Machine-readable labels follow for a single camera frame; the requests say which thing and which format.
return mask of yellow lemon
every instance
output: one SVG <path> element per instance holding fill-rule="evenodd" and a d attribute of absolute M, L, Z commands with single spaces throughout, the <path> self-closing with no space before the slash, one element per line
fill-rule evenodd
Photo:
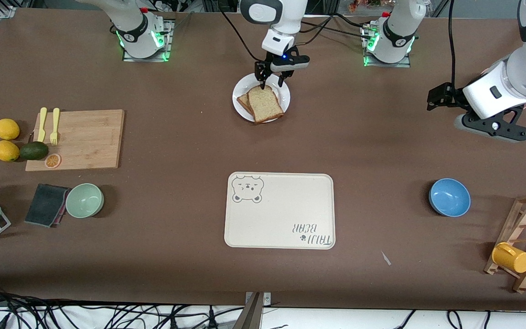
<path fill-rule="evenodd" d="M 0 120 L 0 138 L 4 140 L 16 139 L 19 136 L 19 126 L 12 119 Z"/>
<path fill-rule="evenodd" d="M 0 160 L 5 162 L 14 162 L 19 158 L 19 148 L 8 140 L 0 141 Z"/>

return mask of small white paper scrap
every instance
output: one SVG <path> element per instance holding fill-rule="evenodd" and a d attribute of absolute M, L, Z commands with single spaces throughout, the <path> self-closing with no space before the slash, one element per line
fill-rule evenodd
<path fill-rule="evenodd" d="M 391 261 L 387 258 L 387 256 L 385 256 L 384 252 L 382 250 L 380 252 L 383 254 L 383 258 L 384 258 L 385 262 L 387 262 L 387 264 L 389 266 L 391 266 Z"/>

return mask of bear drawing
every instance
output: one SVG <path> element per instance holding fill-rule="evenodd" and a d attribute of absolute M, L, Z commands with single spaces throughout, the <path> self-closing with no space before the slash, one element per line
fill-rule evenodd
<path fill-rule="evenodd" d="M 242 200 L 251 200 L 252 202 L 261 202 L 261 190 L 263 189 L 263 180 L 253 176 L 237 176 L 232 180 L 232 189 L 234 194 L 232 200 L 241 202 Z"/>

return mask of wooden cutting board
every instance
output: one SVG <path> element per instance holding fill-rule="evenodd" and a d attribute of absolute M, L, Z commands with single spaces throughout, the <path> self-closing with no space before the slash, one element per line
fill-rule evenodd
<path fill-rule="evenodd" d="M 121 136 L 123 134 L 123 110 L 98 110 L 60 112 L 58 145 L 52 146 L 52 109 L 46 115 L 46 139 L 49 154 L 60 154 L 62 162 L 55 169 L 48 169 L 44 161 L 27 161 L 26 171 L 49 171 L 71 169 L 100 169 L 119 167 Z M 36 118 L 34 140 L 38 140 L 40 114 Z"/>

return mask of yellow mug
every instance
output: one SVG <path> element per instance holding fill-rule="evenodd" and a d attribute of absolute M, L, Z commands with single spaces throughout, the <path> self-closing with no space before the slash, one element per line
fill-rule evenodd
<path fill-rule="evenodd" d="M 492 261 L 511 271 L 526 271 L 526 252 L 517 249 L 507 242 L 501 242 L 492 250 Z"/>

